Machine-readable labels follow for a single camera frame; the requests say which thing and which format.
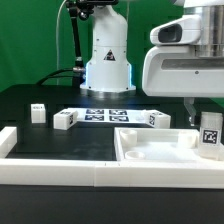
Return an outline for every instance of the white robot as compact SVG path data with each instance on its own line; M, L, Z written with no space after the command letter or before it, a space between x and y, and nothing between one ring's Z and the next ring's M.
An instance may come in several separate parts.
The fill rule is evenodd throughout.
M150 33L142 87L149 96L224 97L224 0L171 0L184 6L181 19Z
M80 85L84 94L117 98L135 93L131 64L126 59L127 22L112 8L117 2L76 0L79 17L83 20L89 15L93 17L92 58L86 65L85 81Z

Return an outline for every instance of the white plastic tray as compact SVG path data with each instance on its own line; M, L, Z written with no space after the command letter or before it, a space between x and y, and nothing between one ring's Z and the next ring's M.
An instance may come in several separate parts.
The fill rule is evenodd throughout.
M139 135L135 150L146 149L153 141L163 146L163 153L154 153L154 159L145 152L146 159L136 162L124 159L127 149L121 147L120 130L115 128L116 154L120 161L8 159L5 155L11 144L16 143L14 132L10 132L13 138L7 137L7 147L5 144L0 147L0 184L224 189L223 161L199 158L196 148L188 150L186 157L181 155L184 148L179 147L180 154L173 152L177 149L179 130L135 129Z
M137 131L137 144L133 147L123 146L121 143L120 131ZM190 133L195 136L195 146L193 148L178 145L178 135L180 132ZM180 129L152 129L152 128L115 128L115 151L118 161L126 162L172 162L172 163L198 163L210 162L209 159L201 158L198 155L199 132L197 130ZM140 152L145 155L144 159L127 159L125 153Z

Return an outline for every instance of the white foam block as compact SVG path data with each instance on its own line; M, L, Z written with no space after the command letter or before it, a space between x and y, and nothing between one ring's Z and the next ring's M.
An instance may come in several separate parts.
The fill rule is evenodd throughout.
M194 168L192 166L180 169L177 167L158 169L132 163L130 167L130 187L224 187L223 170L200 169L199 171Z
M92 161L0 160L0 184L93 186L93 181Z
M158 110L143 110L142 116L145 119L145 123L153 128L170 128L170 115L164 114Z
M95 163L95 187L129 187L129 165L119 162Z
M0 132L0 158L5 158L17 143L16 127L5 127Z
M54 115L54 129L68 130L77 122L78 112L74 109L64 109Z
M46 110L44 104L31 104L32 123L46 123Z

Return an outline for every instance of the table surface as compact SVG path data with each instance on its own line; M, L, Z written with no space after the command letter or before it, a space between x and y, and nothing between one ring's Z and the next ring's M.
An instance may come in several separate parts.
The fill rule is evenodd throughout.
M114 127L141 127L146 124L77 122L69 130L53 129L53 115L64 108L156 109L172 117L171 128L190 127L183 98L147 97L137 91L135 96L121 99L98 99L83 96L68 86L16 85L0 94L0 128L16 126L18 143L8 158L66 159L114 161ZM43 103L47 123L32 124L30 105ZM200 99L198 111L220 112L223 109L209 99Z
M142 92L99 100L81 96L72 87L16 85L0 93L0 102L0 129L18 127L11 158L115 160L113 133L118 124L80 122L66 132L53 130L53 114L66 107L157 109L172 116L171 128L191 128L182 98L147 97ZM31 124L32 103L46 105L45 126ZM195 107L223 112L209 99L197 99ZM220 224L224 219L224 190L217 189L0 185L0 198L0 219L7 224Z

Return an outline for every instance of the green wall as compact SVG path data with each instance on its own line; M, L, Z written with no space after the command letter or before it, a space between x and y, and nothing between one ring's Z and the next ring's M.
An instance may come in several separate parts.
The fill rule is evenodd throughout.
M55 30L62 0L0 1L0 91L13 84L33 84L56 70ZM126 16L127 2L115 10ZM128 60L133 64L133 81L141 88L143 61L152 47L150 30L179 18L182 8L168 0L130 2ZM81 48L85 62L91 57L91 19L79 22ZM60 68L74 65L71 24L66 9L60 25Z

